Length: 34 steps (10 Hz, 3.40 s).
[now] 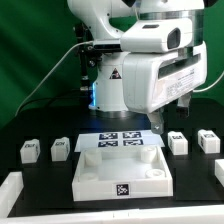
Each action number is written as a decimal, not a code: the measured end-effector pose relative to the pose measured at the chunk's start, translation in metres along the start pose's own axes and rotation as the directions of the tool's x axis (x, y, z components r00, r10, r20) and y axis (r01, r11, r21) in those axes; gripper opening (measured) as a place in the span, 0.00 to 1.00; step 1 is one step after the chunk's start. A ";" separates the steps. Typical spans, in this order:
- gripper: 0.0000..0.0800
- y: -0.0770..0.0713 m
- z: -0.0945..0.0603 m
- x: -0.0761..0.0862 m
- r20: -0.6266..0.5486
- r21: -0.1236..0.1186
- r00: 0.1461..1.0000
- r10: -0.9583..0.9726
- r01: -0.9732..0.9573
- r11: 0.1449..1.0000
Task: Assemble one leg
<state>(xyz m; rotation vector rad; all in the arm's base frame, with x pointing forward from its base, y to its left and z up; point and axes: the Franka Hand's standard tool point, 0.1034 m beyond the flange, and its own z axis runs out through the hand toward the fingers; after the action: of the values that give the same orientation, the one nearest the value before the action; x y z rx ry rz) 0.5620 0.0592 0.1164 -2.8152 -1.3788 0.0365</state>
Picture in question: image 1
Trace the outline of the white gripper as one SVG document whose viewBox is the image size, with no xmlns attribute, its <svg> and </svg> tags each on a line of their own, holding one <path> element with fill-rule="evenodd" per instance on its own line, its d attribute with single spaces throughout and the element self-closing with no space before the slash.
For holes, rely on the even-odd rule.
<svg viewBox="0 0 224 224">
<path fill-rule="evenodd" d="M 205 43 L 194 47 L 192 55 L 185 59 L 180 59 L 177 51 L 166 54 L 130 53 L 123 62 L 124 102 L 130 111 L 150 113 L 151 131 L 162 134 L 163 116 L 155 110 L 180 97 L 177 113 L 180 118 L 187 118 L 191 91 L 202 85 L 206 77 Z"/>
</svg>

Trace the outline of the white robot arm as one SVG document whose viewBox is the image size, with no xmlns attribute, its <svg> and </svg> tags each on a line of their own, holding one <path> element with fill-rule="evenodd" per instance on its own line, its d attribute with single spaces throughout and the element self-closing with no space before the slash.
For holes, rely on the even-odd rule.
<svg viewBox="0 0 224 224">
<path fill-rule="evenodd" d="M 67 0 L 90 31 L 98 69 L 89 108 L 102 115 L 148 116 L 161 134 L 162 107 L 188 113 L 207 76 L 204 0 Z"/>
</svg>

